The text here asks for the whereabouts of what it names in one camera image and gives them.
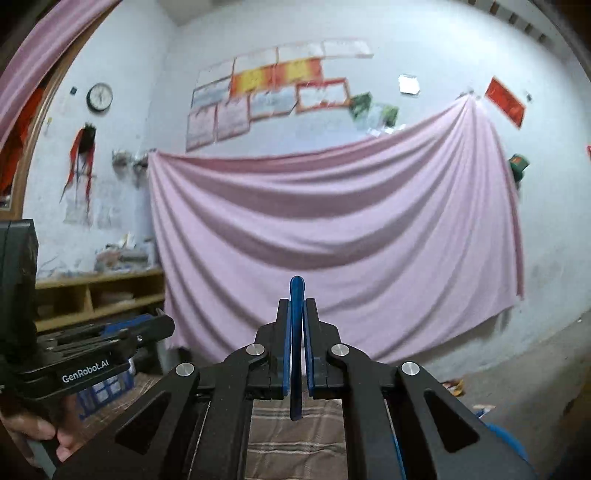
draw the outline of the fabric fold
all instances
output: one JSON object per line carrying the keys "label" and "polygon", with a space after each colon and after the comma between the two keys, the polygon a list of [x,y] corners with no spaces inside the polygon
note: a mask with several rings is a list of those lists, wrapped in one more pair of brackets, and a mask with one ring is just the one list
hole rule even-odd
{"label": "fabric fold", "polygon": [[523,293],[515,187],[471,96],[391,136],[261,158],[150,156],[169,345],[251,343],[301,275],[322,321],[394,362]]}

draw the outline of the concrete floor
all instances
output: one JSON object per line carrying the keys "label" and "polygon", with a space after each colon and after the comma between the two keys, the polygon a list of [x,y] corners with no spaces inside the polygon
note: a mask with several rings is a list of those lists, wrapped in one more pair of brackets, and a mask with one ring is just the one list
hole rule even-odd
{"label": "concrete floor", "polygon": [[549,340],[497,367],[465,376],[468,407],[491,404],[483,420],[513,434],[540,480],[552,473],[573,433],[561,423],[591,367],[591,310]]}

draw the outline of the pink sheet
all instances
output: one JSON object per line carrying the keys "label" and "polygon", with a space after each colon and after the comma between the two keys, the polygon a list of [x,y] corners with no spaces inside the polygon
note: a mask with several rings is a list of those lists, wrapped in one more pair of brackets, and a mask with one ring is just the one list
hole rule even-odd
{"label": "pink sheet", "polygon": [[170,345],[252,343],[302,275],[342,341],[393,362],[522,294],[516,192],[470,96],[393,136],[313,154],[150,157]]}
{"label": "pink sheet", "polygon": [[85,27],[120,0],[61,0],[35,25],[0,76],[0,150],[28,98]]}

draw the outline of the metal screw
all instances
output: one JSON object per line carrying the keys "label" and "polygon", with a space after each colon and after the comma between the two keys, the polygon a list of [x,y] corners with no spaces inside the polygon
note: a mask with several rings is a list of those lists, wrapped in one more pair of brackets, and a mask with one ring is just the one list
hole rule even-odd
{"label": "metal screw", "polygon": [[195,371],[195,367],[193,364],[185,362],[183,364],[178,364],[177,368],[174,369],[179,377],[188,377]]}
{"label": "metal screw", "polygon": [[402,364],[402,371],[411,377],[421,371],[415,362],[404,362]]}
{"label": "metal screw", "polygon": [[246,353],[252,356],[258,356],[265,353],[265,347],[262,346],[260,343],[251,343],[249,346],[246,347]]}
{"label": "metal screw", "polygon": [[345,356],[349,354],[349,347],[342,343],[337,343],[330,348],[330,351],[336,356]]}

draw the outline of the wall clock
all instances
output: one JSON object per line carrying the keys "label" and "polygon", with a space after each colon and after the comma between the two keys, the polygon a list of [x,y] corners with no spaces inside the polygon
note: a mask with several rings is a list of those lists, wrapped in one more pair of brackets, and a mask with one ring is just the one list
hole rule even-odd
{"label": "wall clock", "polygon": [[86,104],[91,112],[102,113],[106,111],[113,101],[113,90],[106,83],[97,83],[88,90]]}

